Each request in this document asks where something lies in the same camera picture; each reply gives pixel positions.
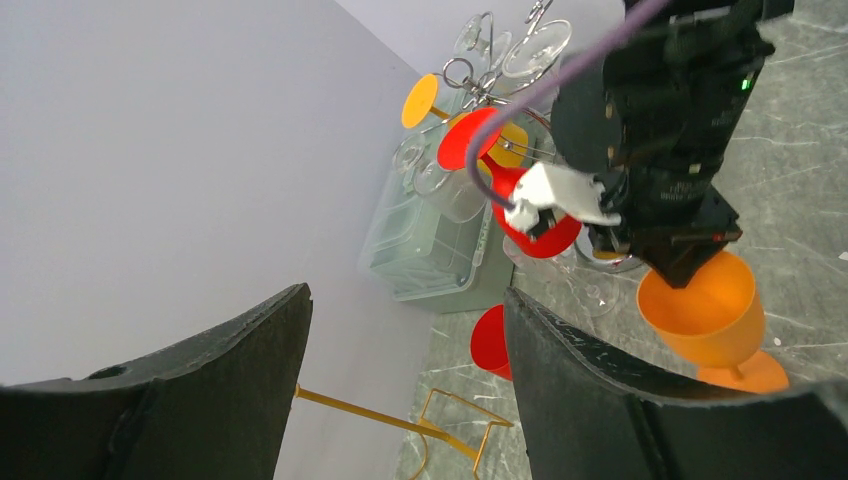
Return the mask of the gold wire glass rack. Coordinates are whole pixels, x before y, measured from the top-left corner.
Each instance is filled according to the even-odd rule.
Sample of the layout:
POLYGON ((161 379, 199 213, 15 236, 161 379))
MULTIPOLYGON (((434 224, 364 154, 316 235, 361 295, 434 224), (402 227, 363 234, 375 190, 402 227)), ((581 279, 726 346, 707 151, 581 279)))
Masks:
POLYGON ((470 459, 472 461, 471 475, 474 479, 479 479, 480 476, 478 470, 482 462, 488 444, 488 440, 493 428, 513 428, 515 426, 513 422, 507 420, 506 418, 500 415, 497 415, 489 410, 483 409, 482 407, 479 407, 478 405, 458 395, 438 388, 432 388, 429 390, 423 409, 421 410, 419 416, 414 422, 403 420, 401 418, 390 416, 388 414, 384 414, 375 410, 367 409, 365 407, 361 407, 340 399, 319 394, 317 392, 303 388, 300 384, 297 384, 295 386, 294 397, 304 399, 316 404, 324 405, 335 410, 347 412, 355 416, 374 420, 376 422, 390 425, 416 434, 423 442, 424 455, 421 460, 420 466, 418 467, 416 472, 411 476, 411 479, 418 479, 424 473, 424 470, 427 466, 427 463, 429 461, 429 446, 427 442, 428 438, 440 440, 445 444, 449 445, 455 451, 470 459), (436 425, 426 417, 429 404, 431 403, 435 395, 441 395, 448 400, 452 400, 461 405, 464 405, 465 407, 469 407, 477 413, 480 413, 488 418, 488 420, 484 422, 485 430, 483 433, 482 440, 480 441, 480 444, 477 447, 472 447, 471 445, 463 442, 458 437, 450 434, 442 427, 436 425))

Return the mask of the yellow goblet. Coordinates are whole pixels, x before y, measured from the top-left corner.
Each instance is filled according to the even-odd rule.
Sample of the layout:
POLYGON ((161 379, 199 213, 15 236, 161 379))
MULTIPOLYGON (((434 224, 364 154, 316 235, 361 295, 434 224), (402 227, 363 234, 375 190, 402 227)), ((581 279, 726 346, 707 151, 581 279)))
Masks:
MULTIPOLYGON (((483 121, 495 113, 493 107, 480 108, 470 113, 459 113, 451 118, 436 106, 440 80, 435 74, 424 75, 410 90, 401 111, 401 124, 405 128, 416 127, 432 114, 447 120, 448 130, 438 144, 437 163, 447 171, 465 168, 465 152, 474 133, 483 121)), ((528 133, 514 123, 508 123, 492 134, 480 148, 477 166, 490 176, 491 164, 500 167, 520 167, 530 151, 528 133)))

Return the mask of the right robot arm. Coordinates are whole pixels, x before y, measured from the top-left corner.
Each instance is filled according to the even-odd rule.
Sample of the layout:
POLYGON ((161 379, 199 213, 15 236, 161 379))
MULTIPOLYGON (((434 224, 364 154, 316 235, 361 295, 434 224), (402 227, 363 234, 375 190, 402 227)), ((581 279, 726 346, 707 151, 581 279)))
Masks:
POLYGON ((592 223, 604 252, 632 255, 683 288, 741 237, 713 186, 775 48, 758 30, 791 1, 673 1, 624 46, 562 86, 551 110, 565 163, 604 187, 615 226, 592 223))

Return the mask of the silver wire glass rack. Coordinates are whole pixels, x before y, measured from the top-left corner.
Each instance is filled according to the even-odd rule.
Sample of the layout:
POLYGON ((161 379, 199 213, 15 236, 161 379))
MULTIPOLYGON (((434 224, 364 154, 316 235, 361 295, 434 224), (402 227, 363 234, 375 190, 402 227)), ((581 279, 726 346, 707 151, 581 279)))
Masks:
MULTIPOLYGON (((536 27, 547 23, 544 22, 542 18, 548 10, 549 6, 550 4, 547 1, 538 1, 534 4, 525 20, 528 26, 528 31, 525 36, 529 34, 532 30, 534 30, 536 27)), ((500 67, 497 73, 498 78, 507 79, 511 88, 508 91, 506 98, 500 98, 499 96, 487 96, 487 107, 494 107, 496 109, 498 109, 499 107, 512 107, 528 116, 537 117, 538 113, 534 108, 535 104, 540 103, 544 106, 551 106, 553 104, 553 96, 556 91, 554 89, 542 91, 539 87, 545 81, 552 78, 555 74, 558 73, 562 53, 560 54, 559 58, 556 60, 554 65, 552 65, 547 71, 545 71, 543 75, 540 75, 535 79, 507 78, 502 75, 500 67)), ((499 130, 500 128, 496 128, 491 134, 495 134, 497 136, 499 134, 499 130)), ((545 161, 537 161, 534 164, 538 162, 550 163, 545 161)), ((485 181, 483 181, 479 175, 479 169, 477 166, 470 167, 468 172, 471 175, 475 186, 481 192, 486 194, 489 197, 490 201, 494 200, 498 205, 502 206, 504 209, 506 207, 511 207, 511 202, 508 199, 509 196, 503 197, 497 194, 492 188, 493 180, 490 183, 486 183, 485 181)), ((540 234, 553 227, 558 219, 561 219, 566 215, 567 214, 558 209, 543 210, 541 220, 535 227, 530 230, 529 233, 527 233, 527 235, 531 237, 539 236, 540 234)), ((605 253, 595 250, 589 241, 588 233, 588 227, 594 224, 582 222, 580 223, 582 224, 581 231, 579 233, 578 238, 571 246, 575 247, 577 253, 582 256, 583 260, 586 261, 591 268, 607 273, 618 273, 633 270, 637 267, 642 266, 642 261, 636 257, 618 253, 605 253)))

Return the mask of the orange goblet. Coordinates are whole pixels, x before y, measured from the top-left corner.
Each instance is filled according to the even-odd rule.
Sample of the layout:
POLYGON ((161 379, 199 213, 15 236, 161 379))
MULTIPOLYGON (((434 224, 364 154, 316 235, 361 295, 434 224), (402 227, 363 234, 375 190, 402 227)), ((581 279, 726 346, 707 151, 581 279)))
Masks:
POLYGON ((680 289, 650 271, 636 303, 663 342, 696 366, 697 380, 757 394, 790 386, 785 369, 761 349, 765 312, 755 275, 742 258, 722 251, 680 289))

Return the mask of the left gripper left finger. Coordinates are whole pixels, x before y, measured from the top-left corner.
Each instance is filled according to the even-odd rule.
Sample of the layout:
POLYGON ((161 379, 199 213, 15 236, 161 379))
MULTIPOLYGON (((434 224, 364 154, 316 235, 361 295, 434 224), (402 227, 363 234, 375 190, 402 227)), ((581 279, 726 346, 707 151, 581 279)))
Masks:
POLYGON ((86 378, 1 390, 5 479, 270 479, 313 313, 295 284, 86 378))

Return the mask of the clear stemless glass front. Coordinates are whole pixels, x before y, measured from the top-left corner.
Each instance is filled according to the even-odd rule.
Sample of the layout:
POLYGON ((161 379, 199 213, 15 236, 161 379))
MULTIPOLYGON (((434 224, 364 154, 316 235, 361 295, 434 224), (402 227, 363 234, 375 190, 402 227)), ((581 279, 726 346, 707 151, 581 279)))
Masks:
POLYGON ((393 166, 403 185, 454 223, 466 223, 485 207, 486 199, 465 169, 446 170, 437 159, 438 145, 422 133, 406 137, 396 148, 393 166))

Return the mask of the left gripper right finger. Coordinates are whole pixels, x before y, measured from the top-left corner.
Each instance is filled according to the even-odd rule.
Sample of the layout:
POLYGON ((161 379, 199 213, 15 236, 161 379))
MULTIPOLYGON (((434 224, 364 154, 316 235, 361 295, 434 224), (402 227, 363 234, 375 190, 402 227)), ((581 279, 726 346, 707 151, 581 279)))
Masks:
POLYGON ((843 479, 847 384, 773 394, 643 361, 521 290, 504 296, 508 357, 536 479, 843 479))

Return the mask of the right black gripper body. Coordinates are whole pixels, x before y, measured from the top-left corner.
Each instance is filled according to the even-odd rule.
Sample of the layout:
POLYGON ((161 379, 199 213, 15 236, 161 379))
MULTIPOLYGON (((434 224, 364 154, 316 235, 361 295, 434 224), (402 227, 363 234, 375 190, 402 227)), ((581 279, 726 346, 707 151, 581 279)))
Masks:
POLYGON ((692 213, 673 221, 645 223, 630 216, 617 226, 593 226, 592 247, 636 257, 668 286, 681 289, 717 253, 741 238, 738 219, 737 211, 710 186, 692 213))

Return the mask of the clear ribbed wine glass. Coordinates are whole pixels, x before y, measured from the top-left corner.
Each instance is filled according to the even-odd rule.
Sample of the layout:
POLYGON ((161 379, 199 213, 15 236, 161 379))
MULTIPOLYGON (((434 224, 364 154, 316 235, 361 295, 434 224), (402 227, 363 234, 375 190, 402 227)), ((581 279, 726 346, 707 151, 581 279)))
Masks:
POLYGON ((501 67, 512 46, 513 34, 509 30, 496 32, 491 11, 472 16, 460 29, 454 42, 455 56, 471 54, 482 59, 489 70, 501 67))

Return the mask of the tall clear flute glass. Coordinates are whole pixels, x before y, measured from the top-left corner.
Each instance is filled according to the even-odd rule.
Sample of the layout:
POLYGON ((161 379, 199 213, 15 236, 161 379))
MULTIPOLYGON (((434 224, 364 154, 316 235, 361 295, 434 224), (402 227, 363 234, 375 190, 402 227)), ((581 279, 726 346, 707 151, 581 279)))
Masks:
POLYGON ((515 44, 501 63, 502 75, 511 79, 535 79, 555 64, 573 33, 567 20, 536 27, 515 44))

